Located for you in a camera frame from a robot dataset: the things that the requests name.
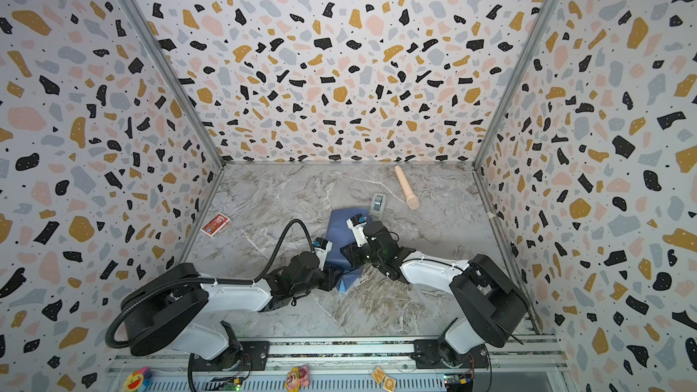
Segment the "pink yellow sticker toy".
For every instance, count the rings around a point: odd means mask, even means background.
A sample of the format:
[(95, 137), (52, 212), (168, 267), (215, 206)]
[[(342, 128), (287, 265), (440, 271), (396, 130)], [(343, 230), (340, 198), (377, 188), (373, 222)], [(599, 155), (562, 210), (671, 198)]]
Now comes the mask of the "pink yellow sticker toy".
[(299, 392), (310, 386), (310, 372), (307, 366), (293, 367), (286, 376), (285, 388), (288, 392)]

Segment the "aluminium mounting rail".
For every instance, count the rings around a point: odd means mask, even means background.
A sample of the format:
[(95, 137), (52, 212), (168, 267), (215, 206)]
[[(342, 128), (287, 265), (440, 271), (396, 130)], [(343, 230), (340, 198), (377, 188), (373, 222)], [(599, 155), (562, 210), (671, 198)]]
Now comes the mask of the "aluminium mounting rail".
[(306, 367), (308, 391), (381, 391), (382, 369), (397, 391), (574, 391), (564, 357), (551, 336), (518, 335), (503, 348), (480, 346), (458, 367), (437, 361), (432, 337), (252, 338), (231, 368), (173, 350), (146, 358), (119, 353), (102, 391), (125, 390), (140, 369), (150, 391), (283, 391), (294, 368)]

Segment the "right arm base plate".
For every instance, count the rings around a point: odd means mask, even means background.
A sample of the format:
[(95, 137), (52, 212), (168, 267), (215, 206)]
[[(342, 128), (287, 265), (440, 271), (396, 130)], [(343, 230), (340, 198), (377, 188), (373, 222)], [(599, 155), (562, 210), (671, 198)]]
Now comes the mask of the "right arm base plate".
[(410, 357), (419, 369), (450, 368), (470, 369), (488, 368), (489, 359), (484, 345), (460, 354), (451, 348), (444, 339), (416, 339), (414, 352)]

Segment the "red playing card deck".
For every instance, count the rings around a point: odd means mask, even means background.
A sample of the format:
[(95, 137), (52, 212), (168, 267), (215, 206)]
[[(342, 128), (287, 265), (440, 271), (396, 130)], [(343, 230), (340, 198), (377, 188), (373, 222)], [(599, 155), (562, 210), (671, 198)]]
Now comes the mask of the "red playing card deck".
[(226, 215), (217, 212), (212, 218), (207, 221), (202, 227), (201, 232), (211, 238), (214, 238), (219, 232), (225, 229), (231, 223), (231, 219)]

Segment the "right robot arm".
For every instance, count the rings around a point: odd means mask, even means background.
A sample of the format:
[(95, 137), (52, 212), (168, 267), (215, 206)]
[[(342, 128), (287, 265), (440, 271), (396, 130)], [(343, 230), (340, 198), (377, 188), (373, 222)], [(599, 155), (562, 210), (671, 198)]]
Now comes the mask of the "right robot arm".
[(502, 348), (524, 319), (529, 303), (522, 290), (490, 257), (446, 260), (401, 247), (380, 221), (356, 215), (347, 221), (355, 242), (341, 254), (354, 268), (370, 265), (392, 281), (426, 286), (454, 297), (463, 317), (436, 340), (440, 361), (458, 366), (474, 348)]

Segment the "orange square sticker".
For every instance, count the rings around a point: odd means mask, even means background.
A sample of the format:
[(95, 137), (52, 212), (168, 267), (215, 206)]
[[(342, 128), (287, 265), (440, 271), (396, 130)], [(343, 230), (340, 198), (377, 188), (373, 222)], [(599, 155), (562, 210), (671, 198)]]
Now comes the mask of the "orange square sticker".
[(386, 392), (394, 392), (397, 388), (397, 381), (390, 377), (381, 367), (375, 367), (371, 377)]

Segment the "white tape dispenser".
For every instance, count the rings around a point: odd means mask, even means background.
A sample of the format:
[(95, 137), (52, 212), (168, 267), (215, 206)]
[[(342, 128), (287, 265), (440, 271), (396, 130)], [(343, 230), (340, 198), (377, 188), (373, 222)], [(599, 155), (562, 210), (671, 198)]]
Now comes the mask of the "white tape dispenser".
[(374, 220), (379, 220), (382, 218), (386, 208), (386, 201), (387, 197), (383, 193), (376, 193), (373, 195), (370, 208), (368, 209), (368, 213), (370, 214), (371, 218)]

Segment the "colourful round sticker toy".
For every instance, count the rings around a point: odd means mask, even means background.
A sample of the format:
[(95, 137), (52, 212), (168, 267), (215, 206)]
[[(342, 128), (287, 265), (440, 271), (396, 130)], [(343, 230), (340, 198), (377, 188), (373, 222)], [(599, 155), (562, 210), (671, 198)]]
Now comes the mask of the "colourful round sticker toy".
[(152, 370), (141, 368), (128, 376), (123, 383), (123, 392), (146, 392), (152, 383)]

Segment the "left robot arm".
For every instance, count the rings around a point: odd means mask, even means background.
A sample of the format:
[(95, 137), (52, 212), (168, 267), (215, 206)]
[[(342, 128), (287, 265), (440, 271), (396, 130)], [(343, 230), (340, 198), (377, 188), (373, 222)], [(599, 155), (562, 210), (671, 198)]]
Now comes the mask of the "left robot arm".
[(303, 252), (289, 265), (257, 281), (216, 279), (182, 263), (136, 290), (122, 303), (105, 341), (110, 348), (128, 348), (136, 357), (177, 350), (228, 369), (245, 361), (244, 349), (224, 312), (269, 312), (311, 294), (334, 290), (341, 268)]

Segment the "blue wrapping paper sheet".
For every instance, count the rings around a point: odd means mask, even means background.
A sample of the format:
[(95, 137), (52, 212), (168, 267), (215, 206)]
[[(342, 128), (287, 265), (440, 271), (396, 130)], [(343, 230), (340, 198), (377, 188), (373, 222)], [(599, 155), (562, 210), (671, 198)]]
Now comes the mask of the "blue wrapping paper sheet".
[(326, 263), (339, 267), (344, 271), (336, 286), (339, 293), (347, 292), (361, 277), (363, 272), (363, 268), (352, 267), (349, 261), (341, 254), (341, 249), (343, 247), (355, 241), (355, 237), (348, 227), (347, 221), (357, 214), (361, 214), (367, 222), (372, 221), (368, 209), (344, 208), (333, 210), (330, 213), (326, 239), (332, 243), (332, 249), (328, 254)]

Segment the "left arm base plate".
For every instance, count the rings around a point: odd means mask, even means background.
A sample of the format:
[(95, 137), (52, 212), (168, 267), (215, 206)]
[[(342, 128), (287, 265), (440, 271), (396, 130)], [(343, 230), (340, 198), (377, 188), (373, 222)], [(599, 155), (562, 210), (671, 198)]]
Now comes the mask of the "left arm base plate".
[(246, 374), (263, 371), (270, 354), (270, 341), (244, 340), (234, 343), (228, 350), (212, 360), (193, 356), (190, 360), (191, 372), (223, 372)]

